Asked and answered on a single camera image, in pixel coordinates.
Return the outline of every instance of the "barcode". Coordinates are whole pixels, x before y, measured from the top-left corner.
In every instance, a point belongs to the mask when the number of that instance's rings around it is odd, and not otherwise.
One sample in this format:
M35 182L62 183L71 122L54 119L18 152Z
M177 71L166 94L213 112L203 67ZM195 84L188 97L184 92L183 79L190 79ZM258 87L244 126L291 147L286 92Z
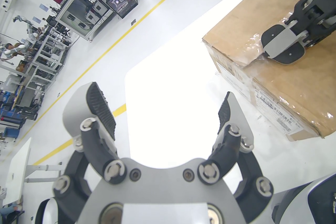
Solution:
M276 120L288 133L291 132L291 129L287 127L287 125L285 123L282 122L282 120L280 118L278 118Z
M289 124L292 123L292 121L288 119L279 109L277 109L276 106L269 101L269 99L265 98L264 96L261 96L260 99L271 109L273 109L279 116L281 116L282 119L286 120Z

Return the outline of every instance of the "cardboard box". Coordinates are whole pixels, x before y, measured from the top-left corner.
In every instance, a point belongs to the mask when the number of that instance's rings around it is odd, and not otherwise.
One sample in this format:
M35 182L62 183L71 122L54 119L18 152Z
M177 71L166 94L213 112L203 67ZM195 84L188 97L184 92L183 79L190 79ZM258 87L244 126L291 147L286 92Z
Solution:
M260 37L298 0L243 0L203 38L219 72L290 140L336 130L336 32L291 65L260 58Z

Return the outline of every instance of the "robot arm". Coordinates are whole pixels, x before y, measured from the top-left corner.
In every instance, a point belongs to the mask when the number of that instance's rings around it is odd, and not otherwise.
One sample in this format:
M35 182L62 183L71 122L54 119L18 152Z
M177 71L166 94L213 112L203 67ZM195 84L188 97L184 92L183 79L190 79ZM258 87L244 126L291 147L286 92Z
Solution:
M273 187L252 153L253 135L233 93L219 118L207 160L153 169L117 156L116 125L102 92L95 82L80 87L63 114L76 151L53 185L59 210L77 224L250 223L267 206ZM243 180L232 195L222 177L236 162ZM88 163L102 177L92 193L84 180Z
M13 18L13 22L15 23L16 21L20 21L20 22L25 22L27 23L27 31L28 31L28 37L30 38L30 40L35 41L36 38L33 35L33 31L32 31L32 26L33 24L31 23L31 21L27 20L27 19L22 19L22 17L20 15L17 15L15 18Z
M300 59L336 30L336 0L300 0L284 25L274 25L261 36L264 55L282 64Z

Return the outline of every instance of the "white table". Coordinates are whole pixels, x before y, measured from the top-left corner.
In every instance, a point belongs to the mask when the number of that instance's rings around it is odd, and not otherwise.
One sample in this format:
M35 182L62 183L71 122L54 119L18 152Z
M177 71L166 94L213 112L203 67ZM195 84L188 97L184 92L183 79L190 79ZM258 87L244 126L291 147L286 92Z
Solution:
M28 163L31 138L13 156L6 181L7 194L3 200L3 205L13 203L21 198L24 183L25 168Z
M21 149L13 156L9 165L7 181L5 188L7 189L6 197L3 200L3 206L19 200L22 196L22 188L24 182L53 182L55 178L27 178L30 174L37 170L42 171L62 171L64 165L27 165L30 153L31 137L21 147Z
M130 154L155 168L208 158L219 127L218 109L232 91L253 131L253 152L278 193L336 171L336 133L289 142L216 73L201 38L240 1L222 1L127 73ZM240 180L237 167L225 177L232 192Z

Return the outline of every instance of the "metal bolt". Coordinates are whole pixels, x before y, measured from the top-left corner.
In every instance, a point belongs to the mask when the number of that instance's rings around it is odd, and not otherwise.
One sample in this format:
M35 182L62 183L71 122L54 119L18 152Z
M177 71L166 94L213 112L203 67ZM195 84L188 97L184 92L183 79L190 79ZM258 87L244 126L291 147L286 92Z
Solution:
M113 160L105 168L104 179L109 182L112 178L124 175L125 170L125 165L121 160Z
M214 167L210 164L205 165L204 167L204 176L207 178L213 178L216 175L216 170Z
M56 181L54 181L53 188L63 194L68 190L70 186L70 177L67 175L60 176Z
M256 186L258 192L264 196L264 197L271 197L272 192L271 192L271 182L268 178L266 177L259 177L256 181Z
M208 216L209 216L210 224L223 224L224 223L222 219L222 215L219 212L219 210L211 204L208 204Z
M195 178L195 174L193 173L193 171L191 169L185 169L183 171L183 178L187 182L192 182Z
M129 178L131 181L136 182L140 179L141 177L141 171L138 168L134 168L130 173L129 173Z
M198 166L198 174L206 184L214 184L219 180L219 169L215 163Z
M240 142L240 150L242 152L251 152L254 148L253 144L247 143L245 140L247 139L246 136L242 137L241 142Z
M87 132L91 130L91 125L93 122L96 122L96 119L94 119L93 117L86 118L80 125L81 131Z
M83 152L84 150L84 146L83 146L83 142L82 142L82 136L79 135L78 137L76 137L75 139L73 139L73 146L75 148L76 151L78 152Z
M229 128L229 133L233 136L239 136L240 135L239 127L235 124L232 124Z

